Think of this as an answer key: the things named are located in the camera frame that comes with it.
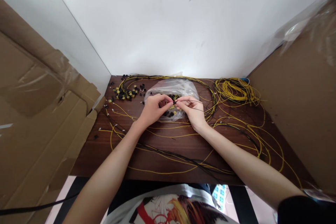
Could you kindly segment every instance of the wooden table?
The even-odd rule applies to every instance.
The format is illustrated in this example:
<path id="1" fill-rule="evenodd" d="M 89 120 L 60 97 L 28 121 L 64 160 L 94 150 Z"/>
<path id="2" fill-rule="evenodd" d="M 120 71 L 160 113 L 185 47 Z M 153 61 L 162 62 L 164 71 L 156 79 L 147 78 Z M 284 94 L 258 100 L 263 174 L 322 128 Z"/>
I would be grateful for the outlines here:
<path id="1" fill-rule="evenodd" d="M 105 97 L 106 99 L 110 99 L 113 95 L 115 97 L 115 93 L 113 92 L 113 88 L 117 87 L 121 82 L 121 76 L 112 76 L 110 82 L 115 82 L 115 84 L 110 88 L 107 87 Z M 159 80 L 139 80 L 135 84 L 140 86 L 140 84 L 145 84 L 145 88 L 149 90 L 154 84 L 156 84 Z M 211 88 L 213 87 L 212 80 L 204 80 Z M 194 83 L 198 94 L 207 100 L 211 100 L 211 95 L 209 90 L 207 90 L 204 86 L 199 83 Z M 212 103 L 206 101 L 201 98 L 204 106 L 212 107 Z M 132 101 L 128 100 L 117 100 L 114 99 L 114 102 L 122 107 L 129 115 L 134 117 L 139 117 L 144 105 L 141 101 L 144 100 L 143 96 L 137 95 Z M 108 112 L 112 119 L 118 123 L 118 125 L 124 127 L 128 130 L 132 124 L 132 119 L 127 116 L 118 115 L 112 111 L 112 109 L 120 114 L 125 114 L 120 108 L 112 103 L 106 102 L 108 105 Z M 237 104 L 233 102 L 226 102 L 229 106 L 236 106 Z M 246 122 L 251 125 L 261 126 L 264 120 L 264 112 L 261 106 L 249 106 L 244 105 L 240 107 L 228 107 L 224 104 L 219 105 L 226 113 Z M 225 112 L 221 109 L 217 109 L 214 114 L 214 118 L 209 122 L 213 124 L 217 119 L 221 117 L 229 117 Z M 180 119 L 181 122 L 188 122 L 187 118 Z M 221 119 L 222 123 L 231 123 L 237 125 L 244 125 L 242 122 L 234 118 L 223 118 Z M 186 124 L 175 124 L 175 123 L 161 123 L 156 122 L 152 125 L 154 128 L 173 128 Z M 215 128 L 218 132 L 226 136 L 232 142 L 240 145 L 244 145 L 247 147 L 241 146 L 244 150 L 252 153 L 253 155 L 257 155 L 257 151 L 255 150 L 252 142 L 241 132 L 234 128 L 225 127 L 225 126 L 217 126 Z M 313 178 L 310 176 L 302 162 L 299 160 L 297 155 L 291 149 L 289 144 L 286 142 L 284 137 L 281 135 L 276 125 L 272 123 L 269 115 L 266 113 L 265 125 L 262 129 L 255 128 L 255 132 L 259 134 L 277 153 L 281 155 L 281 150 L 279 145 L 282 147 L 283 154 L 285 157 L 285 161 L 293 168 L 293 170 L 298 175 L 301 180 L 303 188 L 310 188 L 311 186 L 307 183 L 316 184 Z M 105 160 L 105 158 L 111 153 L 110 147 L 110 138 L 111 133 L 108 132 L 111 130 L 111 125 L 106 117 L 105 108 L 103 108 L 97 117 L 97 120 L 87 138 L 86 143 L 84 144 L 78 159 L 71 171 L 71 175 L 75 176 L 91 176 L 96 169 L 100 166 L 100 164 Z M 191 136 L 183 136 L 193 134 L 195 131 L 192 127 L 180 127 L 175 129 L 150 129 L 153 133 L 160 137 L 152 134 L 151 132 L 145 131 L 141 136 L 139 142 L 144 144 L 149 144 L 161 150 L 175 152 L 181 155 L 184 155 L 188 158 L 192 159 L 200 159 L 203 160 L 208 156 L 208 154 L 212 151 L 212 147 L 200 136 L 200 135 L 191 135 Z M 256 138 L 247 130 L 243 129 L 251 138 L 253 138 L 258 144 L 259 142 Z M 120 138 L 114 133 L 112 134 L 112 146 L 115 147 L 120 141 Z M 275 169 L 279 170 L 282 164 L 282 158 L 275 151 L 273 151 L 270 147 L 268 147 L 270 156 L 271 156 L 271 166 Z M 263 148 L 263 153 L 261 158 L 265 162 L 269 162 L 269 157 L 267 156 L 267 151 Z M 231 170 L 228 164 L 218 155 L 216 151 L 213 151 L 212 154 L 208 157 L 207 162 L 210 164 L 222 168 Z M 289 180 L 291 180 L 295 185 L 299 185 L 298 179 L 295 174 L 288 166 L 288 164 L 284 164 L 284 168 L 282 170 L 282 174 L 285 175 Z M 193 166 L 182 164 L 179 162 L 175 162 L 164 158 L 157 153 L 142 151 L 139 149 L 135 149 L 134 154 L 131 158 L 129 166 L 141 169 L 141 170 L 150 170 L 159 173 L 173 173 L 173 172 L 184 172 L 193 168 Z M 178 173 L 178 174 L 156 174 L 147 171 L 138 171 L 133 169 L 127 169 L 125 178 L 126 179 L 136 179 L 136 180 L 155 180 L 155 181 L 170 181 L 170 182 L 186 182 L 186 183 L 212 183 L 217 184 L 218 180 L 222 184 L 229 185 L 240 185 L 243 184 L 242 181 L 237 176 L 230 176 L 226 174 L 214 174 L 217 179 L 214 179 L 210 175 L 206 174 L 200 168 L 193 169 L 189 172 Z"/>

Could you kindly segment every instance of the hand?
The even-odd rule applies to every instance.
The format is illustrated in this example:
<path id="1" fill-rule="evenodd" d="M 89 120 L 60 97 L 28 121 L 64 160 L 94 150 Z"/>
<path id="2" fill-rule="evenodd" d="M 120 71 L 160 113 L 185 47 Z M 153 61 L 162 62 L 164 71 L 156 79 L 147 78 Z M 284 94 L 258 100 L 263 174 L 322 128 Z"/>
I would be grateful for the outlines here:
<path id="1" fill-rule="evenodd" d="M 155 123 L 173 104 L 173 100 L 165 94 L 149 96 L 138 121 L 147 128 Z"/>
<path id="2" fill-rule="evenodd" d="M 208 126 L 204 118 L 203 103 L 192 96 L 182 96 L 176 99 L 177 109 L 183 109 L 190 120 L 191 126 L 197 132 Z"/>

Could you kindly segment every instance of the left hand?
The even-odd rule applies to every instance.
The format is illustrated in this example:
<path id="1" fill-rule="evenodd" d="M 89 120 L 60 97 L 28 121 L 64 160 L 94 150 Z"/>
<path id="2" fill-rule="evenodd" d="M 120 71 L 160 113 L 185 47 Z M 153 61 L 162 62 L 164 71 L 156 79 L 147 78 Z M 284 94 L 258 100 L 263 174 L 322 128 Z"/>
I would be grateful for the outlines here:
<path id="1" fill-rule="evenodd" d="M 173 100 L 165 94 L 149 96 L 138 122 L 141 122 L 141 125 L 147 128 L 155 123 L 173 104 Z"/>

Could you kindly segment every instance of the shirt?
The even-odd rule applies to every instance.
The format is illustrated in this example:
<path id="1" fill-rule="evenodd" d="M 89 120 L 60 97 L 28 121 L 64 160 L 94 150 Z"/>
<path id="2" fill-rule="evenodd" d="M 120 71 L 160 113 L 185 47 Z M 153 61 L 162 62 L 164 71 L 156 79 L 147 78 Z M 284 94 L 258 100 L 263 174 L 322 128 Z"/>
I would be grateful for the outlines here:
<path id="1" fill-rule="evenodd" d="M 280 203 L 278 224 L 319 223 L 323 213 L 319 205 L 304 196 Z M 187 184 L 171 185 L 139 195 L 117 207 L 104 224 L 237 224 L 218 211 L 211 195 Z"/>

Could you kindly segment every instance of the black sleeve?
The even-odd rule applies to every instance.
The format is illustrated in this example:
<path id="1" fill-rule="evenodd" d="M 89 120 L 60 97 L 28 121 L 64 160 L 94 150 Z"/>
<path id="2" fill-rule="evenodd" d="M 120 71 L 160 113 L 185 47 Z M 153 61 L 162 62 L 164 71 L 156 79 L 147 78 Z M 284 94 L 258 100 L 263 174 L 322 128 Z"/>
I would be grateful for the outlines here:
<path id="1" fill-rule="evenodd" d="M 294 196 L 283 200 L 278 208 L 278 224 L 326 223 L 320 205 L 309 197 Z"/>

